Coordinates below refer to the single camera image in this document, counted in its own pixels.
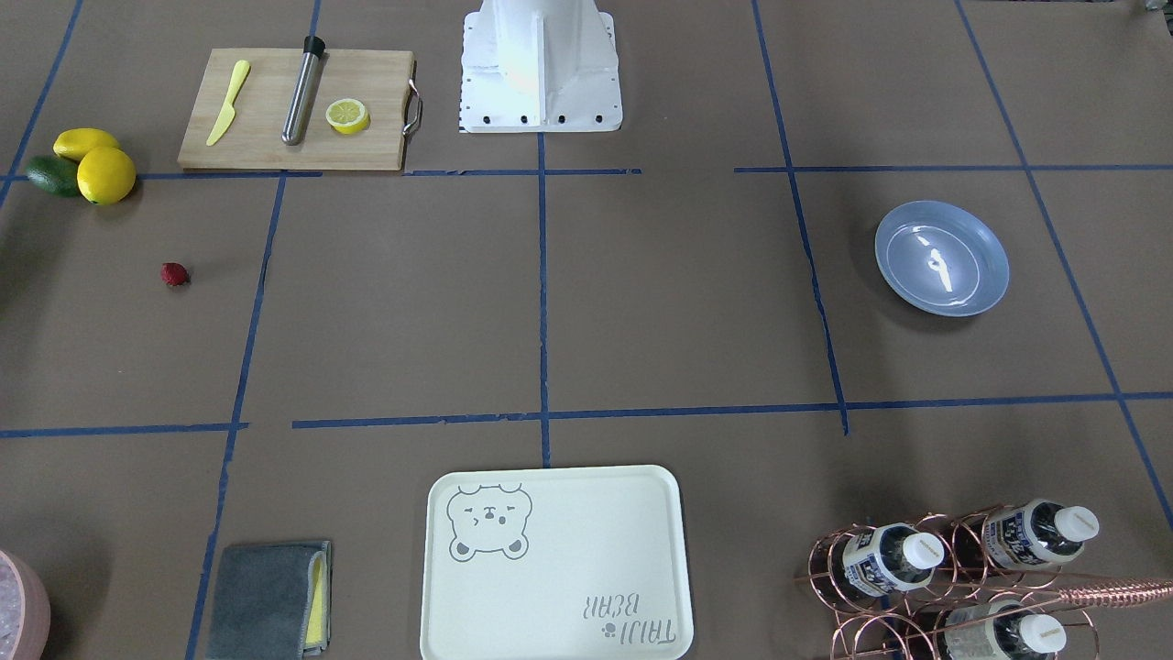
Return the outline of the lemon half slice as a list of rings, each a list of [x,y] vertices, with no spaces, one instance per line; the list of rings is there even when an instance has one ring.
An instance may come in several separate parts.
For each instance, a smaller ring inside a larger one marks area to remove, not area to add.
[[[369,127],[367,104],[357,98],[338,98],[325,110],[327,125],[340,135],[353,135]]]

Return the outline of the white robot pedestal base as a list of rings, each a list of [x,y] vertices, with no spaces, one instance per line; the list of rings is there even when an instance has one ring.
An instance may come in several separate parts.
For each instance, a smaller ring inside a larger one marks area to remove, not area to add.
[[[594,1],[483,1],[465,15],[457,130],[617,131],[613,16]]]

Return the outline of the bottle white cap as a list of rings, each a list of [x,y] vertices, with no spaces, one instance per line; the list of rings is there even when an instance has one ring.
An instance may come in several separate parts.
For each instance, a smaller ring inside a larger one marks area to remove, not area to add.
[[[943,659],[1055,659],[1067,648],[1067,628],[1050,614],[1004,599],[951,610],[936,635]]]
[[[979,542],[995,567],[1040,571],[1073,562],[1100,533],[1099,517],[1089,506],[1035,499],[989,515]]]
[[[832,556],[832,590],[847,603],[860,603],[925,588],[945,559],[938,535],[909,523],[866,529]]]

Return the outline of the yellow plastic knife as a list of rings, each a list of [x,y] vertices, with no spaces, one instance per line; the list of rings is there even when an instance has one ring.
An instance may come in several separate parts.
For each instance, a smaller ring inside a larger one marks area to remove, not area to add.
[[[248,62],[248,60],[238,60],[235,62],[218,116],[216,121],[213,121],[213,128],[211,128],[205,140],[205,147],[217,145],[230,125],[232,125],[232,122],[237,116],[235,103],[242,91],[243,84],[246,83],[250,72],[251,63]]]

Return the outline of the blue plate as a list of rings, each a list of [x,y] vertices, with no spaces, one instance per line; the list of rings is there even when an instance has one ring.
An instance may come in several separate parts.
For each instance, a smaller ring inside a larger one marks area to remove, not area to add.
[[[941,200],[911,200],[884,215],[874,256],[896,295],[937,317],[989,312],[1011,280],[1001,238],[976,215]]]

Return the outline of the bottle white cap front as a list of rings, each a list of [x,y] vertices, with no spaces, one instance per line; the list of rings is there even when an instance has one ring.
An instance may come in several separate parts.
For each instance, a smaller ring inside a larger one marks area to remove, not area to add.
[[[936,635],[943,659],[1055,659],[1067,648],[1067,628],[1050,614],[1004,599],[951,610]]]

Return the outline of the cream bear tray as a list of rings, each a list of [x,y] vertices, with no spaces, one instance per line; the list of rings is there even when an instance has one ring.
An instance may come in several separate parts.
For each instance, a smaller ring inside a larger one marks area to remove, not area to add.
[[[678,481],[657,465],[449,472],[423,536],[423,659],[680,659]]]

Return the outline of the pink ice bowl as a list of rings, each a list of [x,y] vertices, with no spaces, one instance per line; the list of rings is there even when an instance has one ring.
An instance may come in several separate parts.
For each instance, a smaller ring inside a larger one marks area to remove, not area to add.
[[[50,605],[41,577],[7,551],[1,551],[4,569],[4,613],[1,613],[1,656],[41,659],[50,626]]]

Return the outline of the green avocado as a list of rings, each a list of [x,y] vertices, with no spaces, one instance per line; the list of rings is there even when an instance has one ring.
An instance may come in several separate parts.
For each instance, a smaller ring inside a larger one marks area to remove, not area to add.
[[[26,164],[25,175],[46,193],[72,199],[81,196],[77,184],[79,164],[56,155],[38,155]]]

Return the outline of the steel muddler black tip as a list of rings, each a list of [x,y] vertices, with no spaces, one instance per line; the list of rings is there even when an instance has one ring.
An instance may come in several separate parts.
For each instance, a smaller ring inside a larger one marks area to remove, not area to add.
[[[282,125],[282,143],[286,147],[301,144],[308,125],[308,117],[312,113],[317,87],[323,74],[323,57],[325,57],[325,41],[317,35],[307,35],[301,46],[301,67],[293,89],[289,115]]]

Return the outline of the red strawberry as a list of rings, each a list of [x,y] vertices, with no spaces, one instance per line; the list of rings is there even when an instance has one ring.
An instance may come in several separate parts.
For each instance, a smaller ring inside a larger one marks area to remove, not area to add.
[[[184,287],[192,283],[192,273],[177,261],[165,261],[160,266],[160,279],[163,280],[168,287]]]

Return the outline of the yellow lemon round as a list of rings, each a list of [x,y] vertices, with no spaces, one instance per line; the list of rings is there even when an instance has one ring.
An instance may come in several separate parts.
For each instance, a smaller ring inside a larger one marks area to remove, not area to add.
[[[80,161],[77,188],[91,204],[117,204],[133,191],[136,175],[134,161],[121,148],[99,147]]]

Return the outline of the yellow lemon upper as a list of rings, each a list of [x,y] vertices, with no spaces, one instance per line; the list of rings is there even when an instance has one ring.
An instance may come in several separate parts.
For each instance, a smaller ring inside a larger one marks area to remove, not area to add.
[[[80,162],[84,155],[97,148],[121,148],[114,135],[96,125],[77,125],[62,131],[53,143],[53,151],[60,158]]]

